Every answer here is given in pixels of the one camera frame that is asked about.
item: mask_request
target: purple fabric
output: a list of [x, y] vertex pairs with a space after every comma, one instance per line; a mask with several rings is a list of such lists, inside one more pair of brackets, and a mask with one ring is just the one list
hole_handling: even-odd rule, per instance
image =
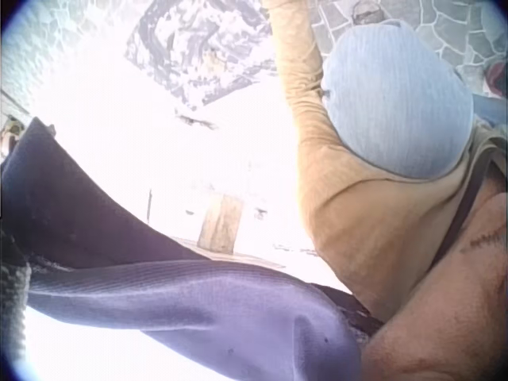
[[4, 164], [2, 230], [29, 257], [32, 308], [140, 329], [232, 379], [360, 379], [352, 332], [316, 287], [208, 260], [155, 232], [93, 184], [37, 119]]

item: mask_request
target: light blue fabric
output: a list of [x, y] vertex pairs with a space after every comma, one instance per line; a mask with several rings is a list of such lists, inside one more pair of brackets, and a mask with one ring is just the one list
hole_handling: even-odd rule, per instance
[[471, 92], [401, 21], [347, 31], [325, 61], [321, 85], [342, 141], [397, 175], [446, 175], [471, 135]]

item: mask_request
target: skin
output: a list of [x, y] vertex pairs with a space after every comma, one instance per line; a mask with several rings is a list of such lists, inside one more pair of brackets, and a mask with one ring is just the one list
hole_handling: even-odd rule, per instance
[[499, 364], [508, 307], [504, 184], [489, 172], [456, 244], [364, 349], [362, 380], [472, 381]]

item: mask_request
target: tan long-sleeve shirt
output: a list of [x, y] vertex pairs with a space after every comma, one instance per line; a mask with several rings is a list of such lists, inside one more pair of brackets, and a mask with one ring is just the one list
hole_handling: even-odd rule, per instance
[[321, 101], [322, 59], [306, 0], [264, 0], [276, 64], [298, 129], [298, 203], [318, 254], [387, 321], [423, 279], [496, 133], [475, 129], [456, 168], [433, 181], [366, 163], [342, 143]]

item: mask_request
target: wooden post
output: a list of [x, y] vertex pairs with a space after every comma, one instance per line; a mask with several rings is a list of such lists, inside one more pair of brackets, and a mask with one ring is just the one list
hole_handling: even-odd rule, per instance
[[244, 202], [225, 194], [214, 194], [201, 227], [198, 247], [233, 254]]

